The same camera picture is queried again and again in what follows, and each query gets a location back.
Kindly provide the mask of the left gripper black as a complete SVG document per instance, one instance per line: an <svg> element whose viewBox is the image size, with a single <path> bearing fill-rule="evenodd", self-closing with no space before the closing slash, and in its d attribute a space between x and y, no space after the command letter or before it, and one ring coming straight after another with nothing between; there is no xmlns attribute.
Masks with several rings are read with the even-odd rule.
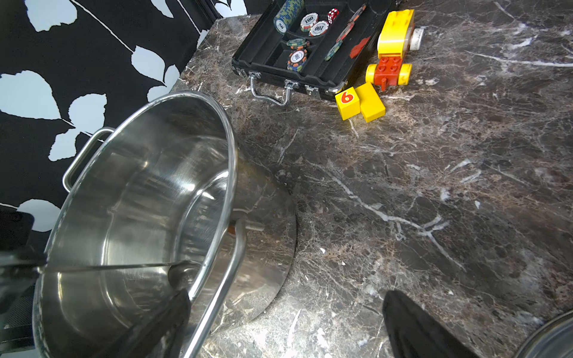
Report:
<svg viewBox="0 0 573 358"><path fill-rule="evenodd" d="M1 348L34 347L32 313L37 269L43 255L29 244L34 217L1 211Z"/></svg>

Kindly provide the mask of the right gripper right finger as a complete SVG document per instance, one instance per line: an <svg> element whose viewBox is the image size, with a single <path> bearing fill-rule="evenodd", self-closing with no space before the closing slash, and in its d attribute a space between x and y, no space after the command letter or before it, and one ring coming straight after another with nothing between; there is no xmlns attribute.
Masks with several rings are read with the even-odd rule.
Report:
<svg viewBox="0 0 573 358"><path fill-rule="evenodd" d="M386 293L383 317L395 357L478 357L399 290Z"/></svg>

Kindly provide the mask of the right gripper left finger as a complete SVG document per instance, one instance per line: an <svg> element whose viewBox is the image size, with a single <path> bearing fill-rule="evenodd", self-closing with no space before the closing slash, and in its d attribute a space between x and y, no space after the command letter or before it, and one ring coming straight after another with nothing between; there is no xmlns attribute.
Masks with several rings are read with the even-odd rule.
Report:
<svg viewBox="0 0 573 358"><path fill-rule="evenodd" d="M186 290L173 292L96 357L178 357L191 302Z"/></svg>

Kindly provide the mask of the long metal spoon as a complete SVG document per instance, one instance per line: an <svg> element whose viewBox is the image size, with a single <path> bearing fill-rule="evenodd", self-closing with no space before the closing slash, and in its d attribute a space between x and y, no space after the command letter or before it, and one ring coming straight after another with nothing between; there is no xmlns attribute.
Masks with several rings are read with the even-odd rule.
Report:
<svg viewBox="0 0 573 358"><path fill-rule="evenodd" d="M32 281L63 280L77 281L88 286L101 286L111 282L112 286L125 281L168 281L170 275L190 270L198 272L202 264L193 260L174 263L140 263L105 266L55 266L44 265L35 268Z"/></svg>

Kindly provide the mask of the stainless steel pot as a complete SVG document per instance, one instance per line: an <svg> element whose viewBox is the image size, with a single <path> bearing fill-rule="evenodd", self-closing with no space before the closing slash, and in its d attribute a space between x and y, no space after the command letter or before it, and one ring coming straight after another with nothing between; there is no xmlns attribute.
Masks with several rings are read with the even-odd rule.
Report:
<svg viewBox="0 0 573 358"><path fill-rule="evenodd" d="M64 176L47 265L202 267L155 283L37 282L39 355L96 357L182 289L191 311L178 357L196 357L211 333L258 317L292 265L296 205L241 148L224 108L202 92L175 92L96 136L104 143L87 142Z"/></svg>

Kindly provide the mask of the steel pot lid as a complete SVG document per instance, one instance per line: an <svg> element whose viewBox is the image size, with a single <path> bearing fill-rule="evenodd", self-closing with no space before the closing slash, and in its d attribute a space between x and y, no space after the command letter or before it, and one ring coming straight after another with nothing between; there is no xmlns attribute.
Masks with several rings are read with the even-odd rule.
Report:
<svg viewBox="0 0 573 358"><path fill-rule="evenodd" d="M520 346L514 357L572 357L572 311L552 319L534 332Z"/></svg>

